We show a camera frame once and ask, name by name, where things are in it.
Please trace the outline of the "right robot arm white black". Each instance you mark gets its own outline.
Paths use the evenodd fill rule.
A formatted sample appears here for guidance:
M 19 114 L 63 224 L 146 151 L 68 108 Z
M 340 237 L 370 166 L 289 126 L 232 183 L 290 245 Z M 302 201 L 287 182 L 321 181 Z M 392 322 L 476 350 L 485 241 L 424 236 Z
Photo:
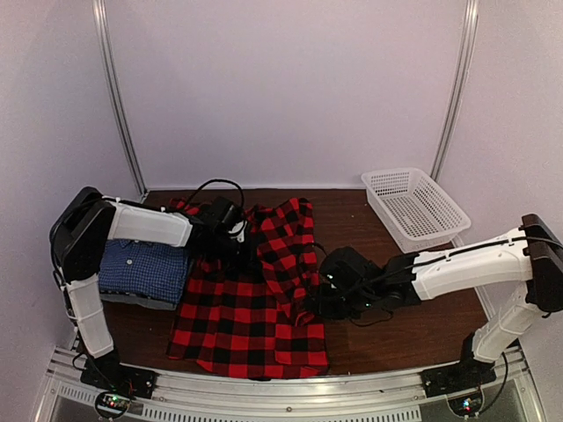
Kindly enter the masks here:
M 515 291 L 492 320 L 463 343 L 451 380 L 471 387 L 504 350 L 539 318 L 562 310 L 562 245 L 535 214 L 484 242 L 443 251 L 409 252 L 382 266 L 352 247 L 325 256 L 322 279 L 307 293 L 307 309 L 327 319 L 353 319 L 369 309 L 395 309 L 456 291 L 509 282 Z

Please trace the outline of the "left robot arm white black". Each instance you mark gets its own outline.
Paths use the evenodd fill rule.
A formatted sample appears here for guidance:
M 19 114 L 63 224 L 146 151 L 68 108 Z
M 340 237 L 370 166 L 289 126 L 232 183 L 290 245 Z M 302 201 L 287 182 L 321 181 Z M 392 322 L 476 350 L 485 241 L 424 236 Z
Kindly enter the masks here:
M 242 206 L 224 197 L 193 211 L 111 198 L 87 186 L 49 235 L 55 281 L 86 354 L 86 367 L 108 390 L 126 383 L 126 370 L 106 323 L 100 279 L 119 249 L 156 247 L 177 258 L 216 259 L 244 271 L 258 264 L 257 242 Z

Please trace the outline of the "red black plaid shirt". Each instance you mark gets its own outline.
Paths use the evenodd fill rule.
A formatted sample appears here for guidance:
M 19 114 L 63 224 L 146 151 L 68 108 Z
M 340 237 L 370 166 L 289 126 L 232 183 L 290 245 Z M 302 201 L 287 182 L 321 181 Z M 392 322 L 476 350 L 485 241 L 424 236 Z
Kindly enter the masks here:
M 308 306 L 320 285 L 313 206 L 293 197 L 246 215 L 257 266 L 238 272 L 217 259 L 198 259 L 166 355 L 231 378 L 326 375 L 325 326 Z

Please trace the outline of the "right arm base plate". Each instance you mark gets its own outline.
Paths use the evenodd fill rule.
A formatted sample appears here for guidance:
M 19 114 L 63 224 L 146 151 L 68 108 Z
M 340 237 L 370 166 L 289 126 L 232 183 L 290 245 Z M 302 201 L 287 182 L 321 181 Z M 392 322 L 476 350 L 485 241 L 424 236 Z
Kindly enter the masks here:
M 420 378 L 426 397 L 438 397 L 476 389 L 497 376 L 493 364 L 471 360 L 423 370 Z

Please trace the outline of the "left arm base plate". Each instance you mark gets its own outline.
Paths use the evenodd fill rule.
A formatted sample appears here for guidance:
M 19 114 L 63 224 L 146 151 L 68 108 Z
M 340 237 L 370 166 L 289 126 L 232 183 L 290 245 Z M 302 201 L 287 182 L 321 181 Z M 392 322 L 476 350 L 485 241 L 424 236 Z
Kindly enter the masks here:
M 120 366 L 115 375 L 102 375 L 88 364 L 80 376 L 80 381 L 122 396 L 151 399 L 156 387 L 157 373 L 148 369 Z

